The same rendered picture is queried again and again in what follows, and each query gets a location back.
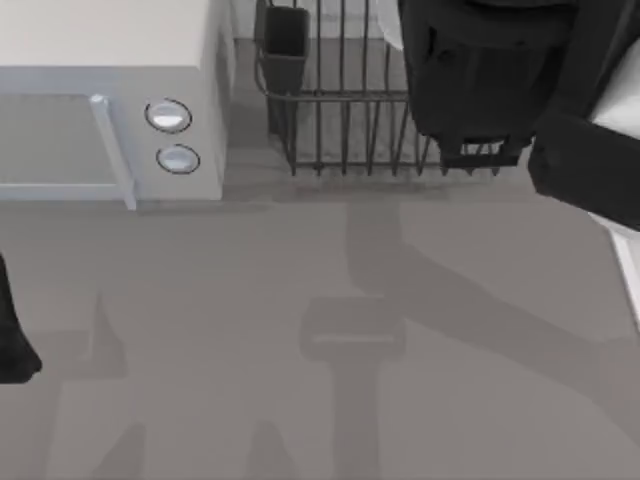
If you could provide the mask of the microwave glass door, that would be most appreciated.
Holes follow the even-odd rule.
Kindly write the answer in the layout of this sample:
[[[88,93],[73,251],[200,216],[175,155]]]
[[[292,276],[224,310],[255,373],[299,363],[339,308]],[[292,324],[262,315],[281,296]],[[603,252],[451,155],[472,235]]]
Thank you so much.
[[[0,94],[0,201],[122,201],[106,125],[89,96]]]

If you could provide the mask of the small silver microwave knob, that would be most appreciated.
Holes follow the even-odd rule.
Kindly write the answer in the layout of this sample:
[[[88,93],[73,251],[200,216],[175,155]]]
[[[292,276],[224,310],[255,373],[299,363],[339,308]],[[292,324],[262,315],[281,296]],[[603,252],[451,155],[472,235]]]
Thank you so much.
[[[200,155],[191,147],[174,144],[159,149],[155,154],[158,166],[172,175],[190,175],[201,165]]]

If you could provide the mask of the large silver microwave knob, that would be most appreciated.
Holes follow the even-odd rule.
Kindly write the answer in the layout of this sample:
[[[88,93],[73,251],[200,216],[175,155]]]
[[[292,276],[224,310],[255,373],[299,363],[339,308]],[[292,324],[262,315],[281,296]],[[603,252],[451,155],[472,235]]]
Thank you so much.
[[[193,115],[184,103],[169,98],[148,103],[144,117],[152,128],[166,134],[183,132],[193,121]]]

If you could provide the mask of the dark cutlery holder cup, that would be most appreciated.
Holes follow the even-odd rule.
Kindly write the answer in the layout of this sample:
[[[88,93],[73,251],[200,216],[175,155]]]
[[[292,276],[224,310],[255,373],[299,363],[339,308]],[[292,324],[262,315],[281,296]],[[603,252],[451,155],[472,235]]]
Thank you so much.
[[[270,94],[297,96],[304,83],[310,49],[310,14],[302,7],[257,0],[255,40]]]

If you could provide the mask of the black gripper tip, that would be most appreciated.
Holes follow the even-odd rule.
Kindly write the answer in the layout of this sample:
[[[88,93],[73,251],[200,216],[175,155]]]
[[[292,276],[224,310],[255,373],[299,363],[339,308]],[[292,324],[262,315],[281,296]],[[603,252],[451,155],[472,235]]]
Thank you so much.
[[[18,319],[6,262],[0,253],[0,385],[25,384],[42,367]]]

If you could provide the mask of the pale microwave oven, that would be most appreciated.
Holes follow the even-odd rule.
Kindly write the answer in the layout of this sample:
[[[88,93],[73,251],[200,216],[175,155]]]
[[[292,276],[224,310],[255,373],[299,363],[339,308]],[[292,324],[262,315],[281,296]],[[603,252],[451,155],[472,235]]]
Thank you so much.
[[[235,74],[230,0],[0,0],[0,94],[106,96],[137,207],[221,199]],[[189,108],[187,130],[147,123],[165,98]],[[158,166],[174,144],[200,155],[194,173]]]

